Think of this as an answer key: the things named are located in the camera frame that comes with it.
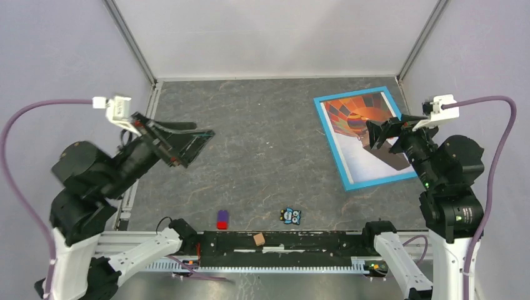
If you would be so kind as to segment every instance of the poster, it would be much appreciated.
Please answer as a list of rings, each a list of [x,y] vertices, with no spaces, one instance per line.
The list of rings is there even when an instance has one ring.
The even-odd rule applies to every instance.
[[[314,103],[347,191],[416,177],[404,154],[388,152],[395,139],[370,149],[366,120],[401,117],[386,86],[317,97]]]

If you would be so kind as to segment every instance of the white plastic part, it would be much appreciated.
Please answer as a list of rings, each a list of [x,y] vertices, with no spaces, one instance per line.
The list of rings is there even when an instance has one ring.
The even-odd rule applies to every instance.
[[[53,236],[57,251],[51,289],[53,299],[77,300],[86,293],[86,276],[100,234],[70,247],[65,245],[64,236],[57,228],[53,229]]]
[[[107,98],[105,97],[92,98],[92,108],[95,108],[95,109],[107,108]]]
[[[432,104],[432,112],[428,116],[429,119],[419,121],[412,131],[416,131],[423,127],[438,126],[448,120],[456,119],[460,116],[460,110],[458,107],[442,109],[442,105],[456,103],[452,94],[436,96],[430,103]]]
[[[463,274],[461,270],[464,268],[464,260],[471,238],[455,239],[453,244],[448,244],[443,237],[429,230],[429,240],[434,248],[434,293],[432,294],[432,300],[462,299]],[[480,243],[480,241],[477,242],[475,246],[471,258],[471,267],[469,268],[469,300],[475,298],[475,278],[473,274]]]
[[[433,289],[433,283],[425,277],[404,249],[397,234],[393,232],[378,234],[374,238],[374,247],[396,278],[397,284],[404,296],[403,299],[409,297],[411,288],[417,291],[429,291]]]
[[[130,106],[130,97],[116,95],[110,99],[105,97],[92,98],[92,107],[98,109],[106,108],[105,116],[111,123],[139,136],[140,132],[129,122]]]
[[[311,231],[311,234],[323,234],[323,231]],[[346,234],[358,234],[358,232],[346,232]],[[417,236],[418,234],[428,235],[429,231],[398,231],[397,235],[402,243],[409,240],[410,238]],[[121,252],[131,250],[132,248],[140,245],[141,243],[156,236],[154,231],[103,231],[99,238],[98,245],[96,248],[96,257],[99,256],[112,256]],[[423,240],[417,239],[410,242],[406,247],[405,251],[412,256],[412,259],[419,259],[423,253]],[[196,256],[179,256],[182,259],[195,260]],[[381,257],[370,257],[366,259],[381,259]],[[433,259],[433,248],[427,249],[425,260],[431,261]]]
[[[159,258],[177,252],[181,246],[180,235],[175,230],[166,228],[131,250],[109,257],[111,267],[121,272],[117,285],[121,286],[131,276],[144,271]]]

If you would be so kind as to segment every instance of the white wall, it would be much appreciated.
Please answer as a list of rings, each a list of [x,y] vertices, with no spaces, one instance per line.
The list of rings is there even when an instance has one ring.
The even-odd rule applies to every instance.
[[[506,95],[518,117],[502,152],[494,184],[494,204],[477,261],[484,299],[528,299],[530,292],[530,156],[526,116],[530,109],[530,2],[451,1],[410,73],[404,78],[413,113],[429,95],[453,93],[460,101]],[[486,148],[487,170],[474,185],[486,199],[486,178],[509,117],[508,105],[463,107],[457,121],[441,128],[437,141],[464,134]]]
[[[145,111],[149,84],[102,1],[0,1],[0,126],[18,109],[56,98],[124,93]],[[61,151],[87,139],[113,154],[119,130],[90,106],[36,109],[15,124],[7,159],[45,220],[61,186],[50,173]],[[38,299],[48,247],[0,175],[0,299]]]
[[[117,0],[158,78],[395,75],[436,0]]]

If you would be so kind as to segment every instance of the gray marble surface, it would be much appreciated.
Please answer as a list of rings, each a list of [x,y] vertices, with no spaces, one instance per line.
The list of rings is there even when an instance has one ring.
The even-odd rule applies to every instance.
[[[391,77],[165,82],[156,119],[194,121],[214,139],[188,169],[159,162],[139,182],[129,229],[152,231],[164,216],[214,230],[217,211],[229,230],[362,229],[379,218],[423,229],[417,179],[346,192],[313,98],[387,86]],[[300,226],[279,220],[301,209]]]

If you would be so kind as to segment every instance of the black wire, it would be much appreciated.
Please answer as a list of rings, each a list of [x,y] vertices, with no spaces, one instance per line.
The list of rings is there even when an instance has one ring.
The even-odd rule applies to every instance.
[[[164,221],[165,219],[169,219],[169,222],[173,222],[173,219],[171,219],[171,217],[163,217],[162,219],[160,219],[160,221],[158,221],[158,224],[156,225],[156,229],[154,230],[156,232],[156,234],[158,234],[158,227],[160,227],[160,224],[162,224],[162,221]]]
[[[379,273],[381,275],[385,275],[385,276],[388,274],[388,272],[383,272],[383,271],[380,271],[378,269],[374,269],[374,271],[376,271],[377,273]]]
[[[127,142],[123,141],[123,137],[125,136],[125,133],[129,133],[129,136],[127,137]],[[119,142],[121,144],[121,149],[125,148],[128,144],[130,144],[133,141],[133,133],[131,131],[128,131],[127,129],[123,129],[119,133]]]

